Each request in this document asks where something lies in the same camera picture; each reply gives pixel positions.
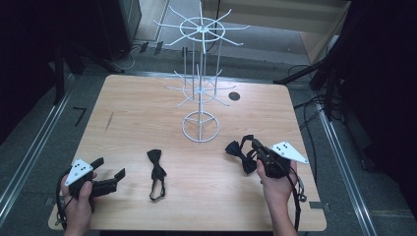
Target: wooden surface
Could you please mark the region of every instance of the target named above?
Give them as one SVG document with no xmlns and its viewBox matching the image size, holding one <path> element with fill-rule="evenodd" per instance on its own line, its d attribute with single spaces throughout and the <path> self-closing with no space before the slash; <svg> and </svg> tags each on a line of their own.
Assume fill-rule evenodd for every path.
<svg viewBox="0 0 417 236">
<path fill-rule="evenodd" d="M 118 190 L 97 199 L 91 221 L 93 229 L 270 231 L 271 223 L 263 188 L 256 172 L 247 175 L 239 157 L 225 152 L 227 145 L 253 134 L 263 145 L 289 141 L 306 156 L 301 134 L 286 87 L 243 83 L 219 83 L 216 100 L 204 110 L 215 115 L 220 130 L 215 139 L 195 143 L 182 132 L 184 117 L 198 110 L 198 103 L 185 100 L 179 79 L 110 76 L 106 79 L 75 158 L 92 162 L 104 157 L 96 180 L 112 178 L 126 168 Z M 240 94 L 230 100 L 230 92 Z M 152 163 L 147 151 L 162 150 L 166 196 L 149 199 Z M 244 151 L 250 149 L 250 142 Z M 326 228 L 322 209 L 310 209 L 319 202 L 310 165 L 298 164 L 308 201 L 301 204 L 301 231 Z M 56 209 L 49 226 L 54 225 Z M 294 219 L 292 198 L 289 215 Z"/>
</svg>

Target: metal rail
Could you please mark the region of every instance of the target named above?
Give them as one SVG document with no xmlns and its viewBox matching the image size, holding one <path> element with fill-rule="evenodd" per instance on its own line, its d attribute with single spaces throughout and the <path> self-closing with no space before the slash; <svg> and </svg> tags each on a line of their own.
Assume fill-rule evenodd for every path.
<svg viewBox="0 0 417 236">
<path fill-rule="evenodd" d="M 317 106 L 318 109 L 323 109 L 320 104 Z M 366 207 L 359 188 L 356 185 L 352 171 L 350 170 L 349 164 L 347 163 L 343 148 L 340 145 L 334 127 L 324 112 L 320 113 L 320 118 L 322 120 L 326 134 L 328 135 L 328 142 L 330 143 L 336 163 L 339 167 L 339 171 L 349 195 L 350 201 L 352 202 L 353 209 L 355 210 L 356 216 L 358 217 L 362 232 L 364 235 L 378 235 L 371 215 L 369 214 L 368 208 Z"/>
<path fill-rule="evenodd" d="M 67 79 L 68 90 L 62 97 L 61 101 L 54 105 L 49 112 L 48 117 L 37 133 L 34 141 L 32 142 L 28 152 L 26 153 L 24 159 L 22 160 L 20 166 L 18 167 L 15 175 L 7 186 L 5 192 L 0 198 L 0 228 L 3 225 L 7 215 L 10 212 L 13 204 L 15 203 L 21 189 L 24 187 L 31 170 L 33 169 L 39 154 L 41 153 L 44 145 L 46 144 L 49 135 L 54 129 L 59 117 L 61 116 L 62 111 L 67 104 L 69 95 L 74 86 L 75 78 L 73 75 L 70 75 Z"/>
</svg>

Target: human hand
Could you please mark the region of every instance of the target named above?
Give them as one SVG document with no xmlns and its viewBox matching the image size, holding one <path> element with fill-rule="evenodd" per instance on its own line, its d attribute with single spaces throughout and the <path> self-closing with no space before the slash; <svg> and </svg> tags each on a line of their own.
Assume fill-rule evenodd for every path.
<svg viewBox="0 0 417 236">
<path fill-rule="evenodd" d="M 65 201 L 65 214 L 67 215 L 66 236 L 81 236 L 89 232 L 89 223 L 91 221 L 91 206 L 89 205 L 89 195 L 92 190 L 92 182 L 86 181 L 80 190 L 79 198 L 75 199 L 69 194 L 68 186 L 65 186 L 66 175 L 61 181 L 61 191 Z"/>
<path fill-rule="evenodd" d="M 294 171 L 297 171 L 295 161 L 291 161 L 291 167 Z M 272 220 L 273 235 L 297 235 L 288 214 L 288 199 L 292 193 L 292 186 L 288 178 L 269 178 L 260 160 L 257 160 L 257 173 L 264 186 L 264 197 Z M 289 176 L 294 185 L 297 184 L 295 174 L 291 172 Z"/>
</svg>

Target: black bow tie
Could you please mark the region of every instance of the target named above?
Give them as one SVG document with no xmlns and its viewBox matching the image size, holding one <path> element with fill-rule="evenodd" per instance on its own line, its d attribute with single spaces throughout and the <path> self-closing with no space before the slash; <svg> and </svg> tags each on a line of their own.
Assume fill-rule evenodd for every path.
<svg viewBox="0 0 417 236">
<path fill-rule="evenodd" d="M 164 179 L 165 179 L 165 176 L 166 176 L 166 172 L 159 164 L 161 153 L 162 153 L 162 151 L 160 149 L 152 149 L 152 150 L 147 152 L 149 160 L 153 163 L 153 170 L 152 170 L 152 174 L 151 174 L 151 178 L 153 180 L 152 191 L 149 194 L 149 197 L 153 201 L 165 196 Z M 154 189 L 154 186 L 155 186 L 155 183 L 156 183 L 157 180 L 160 180 L 160 182 L 162 183 L 162 188 L 160 190 L 160 196 L 157 197 L 157 198 L 153 198 L 152 197 L 153 189 Z"/>
<path fill-rule="evenodd" d="M 246 140 L 252 140 L 253 138 L 254 138 L 253 135 L 245 136 L 242 139 L 242 144 L 240 146 L 239 146 L 239 143 L 237 143 L 236 141 L 233 141 L 225 149 L 226 153 L 234 155 L 234 156 L 239 156 L 240 159 L 242 159 L 243 170 L 247 174 L 250 174 L 257 169 L 257 161 L 255 161 L 253 157 L 251 156 L 254 153 L 253 151 L 249 151 L 248 155 L 245 156 L 245 154 L 242 153 L 242 146 L 243 144 L 245 144 Z"/>
</svg>

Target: wire display stand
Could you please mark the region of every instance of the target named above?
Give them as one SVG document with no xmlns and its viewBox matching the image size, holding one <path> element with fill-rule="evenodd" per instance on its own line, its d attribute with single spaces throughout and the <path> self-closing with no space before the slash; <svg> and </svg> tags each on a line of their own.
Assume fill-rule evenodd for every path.
<svg viewBox="0 0 417 236">
<path fill-rule="evenodd" d="M 243 28 L 226 28 L 220 21 L 227 17 L 231 10 L 229 10 L 225 15 L 222 17 L 213 20 L 210 18 L 205 18 L 203 16 L 203 9 L 202 9 L 202 2 L 200 2 L 200 15 L 198 17 L 193 18 L 186 18 L 179 14 L 178 12 L 174 11 L 169 6 L 169 9 L 175 13 L 177 16 L 182 18 L 184 21 L 179 26 L 173 25 L 166 25 L 160 24 L 155 22 L 157 25 L 161 27 L 169 27 L 169 28 L 176 28 L 179 29 L 182 33 L 182 36 L 176 39 L 175 41 L 165 44 L 165 45 L 173 45 L 179 42 L 182 39 L 189 39 L 193 43 L 193 50 L 192 50 L 192 74 L 190 76 L 187 75 L 187 49 L 184 49 L 184 75 L 178 74 L 176 71 L 174 73 L 183 79 L 184 86 L 181 88 L 174 88 L 168 87 L 168 89 L 177 89 L 182 90 L 184 96 L 186 97 L 185 100 L 180 102 L 175 107 L 180 107 L 187 101 L 197 102 L 199 104 L 199 110 L 191 112 L 188 114 L 182 124 L 182 129 L 184 135 L 198 143 L 209 142 L 214 139 L 218 132 L 220 125 L 218 123 L 217 118 L 212 115 L 211 113 L 204 111 L 204 103 L 216 100 L 221 104 L 228 106 L 228 104 L 222 102 L 221 100 L 217 99 L 217 91 L 219 89 L 233 89 L 235 87 L 230 88 L 218 88 L 217 87 L 217 78 L 221 73 L 219 70 L 219 63 L 220 63 L 220 52 L 221 52 L 221 45 L 222 41 L 225 40 L 229 43 L 234 45 L 240 46 L 243 43 L 237 43 L 230 39 L 227 39 L 225 36 L 228 30 L 245 30 L 247 27 Z M 218 53 L 217 53 L 217 62 L 216 62 L 216 69 L 215 75 L 212 77 L 207 76 L 206 65 L 207 65 L 207 43 L 215 43 L 219 41 L 218 45 Z M 200 48 L 200 60 L 199 62 L 196 61 L 196 43 L 201 45 Z M 214 128 L 204 129 L 209 124 L 214 124 Z"/>
</svg>

